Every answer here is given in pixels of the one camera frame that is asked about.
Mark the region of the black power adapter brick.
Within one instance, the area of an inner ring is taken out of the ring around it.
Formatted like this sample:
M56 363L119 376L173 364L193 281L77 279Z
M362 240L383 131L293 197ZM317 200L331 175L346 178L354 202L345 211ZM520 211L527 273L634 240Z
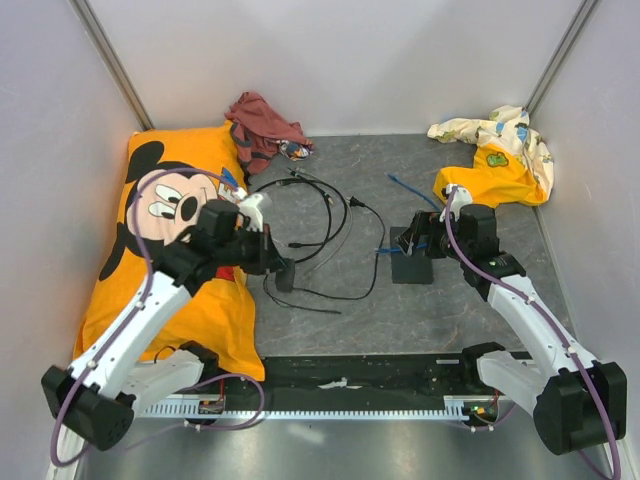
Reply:
M291 293L294 290L294 282L293 280L277 280L275 276L275 286L276 290L282 293Z

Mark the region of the black network switch box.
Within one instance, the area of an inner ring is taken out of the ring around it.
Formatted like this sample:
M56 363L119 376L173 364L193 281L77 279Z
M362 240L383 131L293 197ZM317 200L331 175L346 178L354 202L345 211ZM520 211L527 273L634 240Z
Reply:
M396 237L405 227L390 228L391 281L396 285L430 285L434 282L432 260L424 255L424 248L408 257L399 249Z

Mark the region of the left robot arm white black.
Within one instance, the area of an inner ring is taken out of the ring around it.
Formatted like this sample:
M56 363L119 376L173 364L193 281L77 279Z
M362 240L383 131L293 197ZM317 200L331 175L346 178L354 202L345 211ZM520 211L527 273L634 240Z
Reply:
M168 359L139 365L165 324L221 267L250 275L273 273L281 292L293 289L295 263L275 247L263 211L270 200L250 194L238 203L210 200L197 221L165 246L138 291L99 339L67 368L50 367L41 385L56 420L106 451L118 444L149 406L182 389L208 393L219 369L187 345Z

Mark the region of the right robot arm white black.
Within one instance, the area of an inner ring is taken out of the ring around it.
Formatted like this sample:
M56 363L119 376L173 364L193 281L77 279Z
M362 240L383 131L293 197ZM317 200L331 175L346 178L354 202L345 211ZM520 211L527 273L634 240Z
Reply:
M524 267L502 250L492 208L417 211L395 238L408 258L425 240L425 256L456 260L465 281L510 325L534 364L527 366L497 343L464 349L458 368L467 392L487 387L505 394L532 418L546 448L562 455L621 440L627 427L627 377L603 363L563 327L536 292Z

